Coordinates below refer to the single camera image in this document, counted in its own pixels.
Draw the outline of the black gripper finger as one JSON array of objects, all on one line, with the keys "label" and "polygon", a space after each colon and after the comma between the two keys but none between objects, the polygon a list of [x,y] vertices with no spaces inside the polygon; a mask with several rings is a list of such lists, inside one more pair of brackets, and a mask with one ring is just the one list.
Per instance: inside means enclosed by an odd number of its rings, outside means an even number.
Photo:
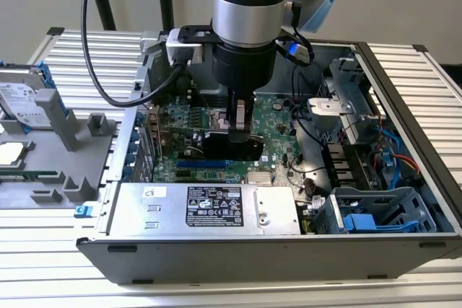
[{"label": "black gripper finger", "polygon": [[231,97],[228,113],[230,124],[228,135],[230,142],[246,142],[250,137],[253,100],[249,97]]}]

